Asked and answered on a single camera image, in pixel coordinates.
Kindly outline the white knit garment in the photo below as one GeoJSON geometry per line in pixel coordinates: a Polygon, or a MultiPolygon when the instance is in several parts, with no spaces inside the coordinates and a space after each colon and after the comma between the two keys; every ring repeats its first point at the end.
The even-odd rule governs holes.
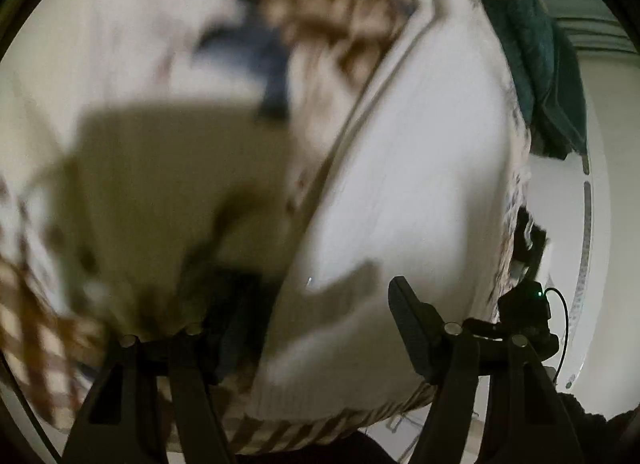
{"type": "Polygon", "coordinates": [[[443,20],[416,40],[333,173],[273,309],[247,412],[317,421],[420,385],[393,277],[447,320],[491,290],[512,118],[495,35],[443,20]]]}

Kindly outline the white curved headboard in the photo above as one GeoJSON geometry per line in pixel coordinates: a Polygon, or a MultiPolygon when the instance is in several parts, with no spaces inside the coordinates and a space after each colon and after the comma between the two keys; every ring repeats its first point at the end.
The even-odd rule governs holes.
{"type": "Polygon", "coordinates": [[[588,153],[532,156],[527,206],[552,242],[561,392],[606,418],[639,403],[639,61],[584,56],[588,153]]]}

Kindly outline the floral bed cover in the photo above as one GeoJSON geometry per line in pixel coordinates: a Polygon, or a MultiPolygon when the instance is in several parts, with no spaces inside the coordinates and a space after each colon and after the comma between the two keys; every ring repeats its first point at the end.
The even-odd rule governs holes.
{"type": "Polygon", "coordinates": [[[40,420],[69,432],[108,335],[143,341],[204,315],[209,269],[278,284],[264,346],[215,387],[241,454],[294,450],[426,406],[317,421],[247,412],[281,287],[334,171],[434,25],[496,37],[512,118],[495,317],[510,287],[529,133],[480,0],[47,0],[1,65],[1,348],[40,420]]]}

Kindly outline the dark green folded blanket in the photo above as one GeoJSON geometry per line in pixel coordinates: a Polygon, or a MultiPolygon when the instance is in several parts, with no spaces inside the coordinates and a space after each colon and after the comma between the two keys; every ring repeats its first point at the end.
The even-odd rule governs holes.
{"type": "Polygon", "coordinates": [[[570,39],[540,0],[480,0],[500,40],[535,154],[588,153],[582,75],[570,39]]]}

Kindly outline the blue striped curtain right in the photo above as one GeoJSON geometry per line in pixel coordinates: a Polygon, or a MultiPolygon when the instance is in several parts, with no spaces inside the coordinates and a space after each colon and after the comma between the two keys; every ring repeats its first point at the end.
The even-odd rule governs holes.
{"type": "Polygon", "coordinates": [[[582,53],[637,56],[638,50],[603,0],[541,0],[582,53]]]}

